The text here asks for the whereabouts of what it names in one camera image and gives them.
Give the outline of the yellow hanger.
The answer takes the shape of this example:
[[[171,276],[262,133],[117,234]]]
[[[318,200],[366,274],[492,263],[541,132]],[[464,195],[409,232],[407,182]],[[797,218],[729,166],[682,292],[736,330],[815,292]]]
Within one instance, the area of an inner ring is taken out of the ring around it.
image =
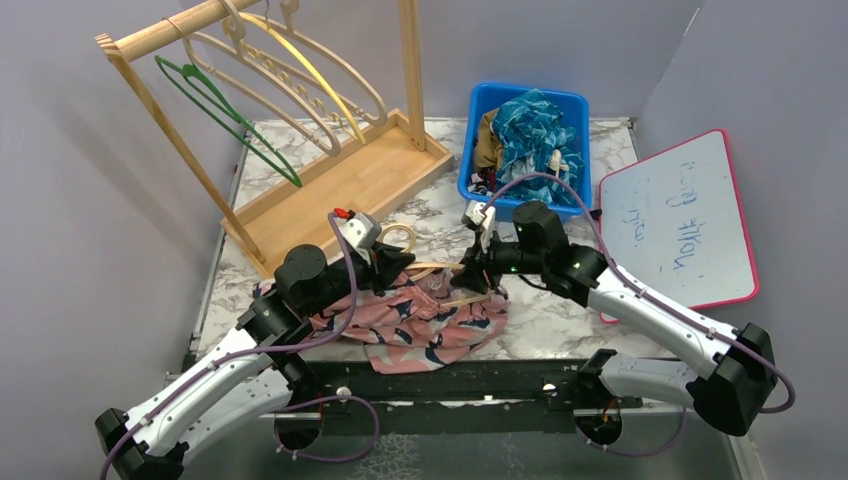
[[[363,145],[366,144],[366,139],[359,128],[358,122],[354,119],[351,111],[347,108],[344,102],[341,100],[337,92],[332,88],[332,86],[327,82],[327,80],[321,75],[321,73],[317,70],[317,68],[285,37],[283,37],[280,33],[274,30],[269,24],[268,21],[259,20],[258,17],[254,14],[250,13],[238,13],[241,20],[245,20],[258,28],[262,29],[265,33],[274,38],[282,47],[288,50],[292,56],[302,65],[307,71],[312,75],[312,77],[320,84],[321,88],[324,90],[326,95],[331,98],[334,103],[341,109],[344,114],[346,120],[349,125],[352,127],[353,136]]]

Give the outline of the comic print shorts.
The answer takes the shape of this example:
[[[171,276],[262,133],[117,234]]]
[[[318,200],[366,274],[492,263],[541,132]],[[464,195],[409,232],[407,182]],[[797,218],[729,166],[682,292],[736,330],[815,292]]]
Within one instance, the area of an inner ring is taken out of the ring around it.
[[[493,196],[498,190],[497,175],[494,168],[484,168],[470,174],[466,191],[473,195]]]

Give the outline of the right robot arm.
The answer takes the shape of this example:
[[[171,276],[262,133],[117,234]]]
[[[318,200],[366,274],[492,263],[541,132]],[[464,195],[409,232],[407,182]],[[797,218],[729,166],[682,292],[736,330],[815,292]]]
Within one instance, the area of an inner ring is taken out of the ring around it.
[[[600,350],[582,367],[579,398],[600,407],[613,397],[642,397],[694,410],[716,430],[744,436],[767,413],[778,378],[770,335],[756,324],[738,329],[658,293],[601,251],[569,241],[557,214],[539,201],[512,212],[517,233],[503,241],[496,210],[472,201],[462,217],[474,242],[452,285],[488,293],[505,275],[536,275],[543,290],[612,316],[674,355],[671,362]]]

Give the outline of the green hanger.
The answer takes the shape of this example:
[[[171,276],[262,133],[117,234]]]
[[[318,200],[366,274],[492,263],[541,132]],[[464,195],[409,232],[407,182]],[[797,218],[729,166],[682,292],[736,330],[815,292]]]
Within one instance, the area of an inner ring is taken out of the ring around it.
[[[197,65],[177,64],[161,55],[155,55],[154,60],[164,77],[204,114],[292,185],[297,188],[303,186],[296,169],[285,156],[230,104]]]

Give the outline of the mustard brown shorts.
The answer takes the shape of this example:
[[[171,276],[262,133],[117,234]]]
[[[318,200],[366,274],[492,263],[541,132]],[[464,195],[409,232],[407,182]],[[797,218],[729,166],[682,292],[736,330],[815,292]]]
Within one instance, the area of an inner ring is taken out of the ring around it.
[[[487,168],[498,170],[502,166],[503,144],[493,126],[493,121],[498,112],[498,108],[486,112],[478,123],[472,153],[472,162],[476,171]]]

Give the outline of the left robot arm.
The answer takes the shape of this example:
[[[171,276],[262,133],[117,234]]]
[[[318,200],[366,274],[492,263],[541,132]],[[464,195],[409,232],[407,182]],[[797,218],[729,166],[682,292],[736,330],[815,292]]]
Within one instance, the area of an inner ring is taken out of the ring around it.
[[[259,416],[310,405],[318,387],[299,356],[312,333],[311,316],[366,288],[385,290],[415,256],[376,242],[329,263],[321,248],[292,249],[223,339],[159,393],[95,421],[106,460],[100,476],[177,479],[211,445]]]

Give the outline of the pink floral shorts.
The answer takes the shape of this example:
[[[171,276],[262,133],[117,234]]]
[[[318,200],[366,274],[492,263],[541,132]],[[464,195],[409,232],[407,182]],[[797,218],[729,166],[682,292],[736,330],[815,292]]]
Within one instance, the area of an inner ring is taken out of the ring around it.
[[[508,322],[505,289],[465,293],[450,284],[446,269],[409,269],[378,295],[357,282],[351,296],[345,269],[332,274],[341,290],[311,315],[311,343],[332,338],[363,345],[381,374],[422,373],[457,362],[500,335]]]

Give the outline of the teal patterned shorts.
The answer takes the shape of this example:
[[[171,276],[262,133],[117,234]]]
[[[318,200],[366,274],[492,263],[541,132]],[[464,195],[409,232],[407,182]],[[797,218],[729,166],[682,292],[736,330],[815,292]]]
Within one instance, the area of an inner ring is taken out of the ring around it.
[[[502,104],[491,130],[502,147],[495,179],[498,188],[529,173],[558,177],[578,192],[586,160],[575,126],[566,111],[539,89],[529,90]]]

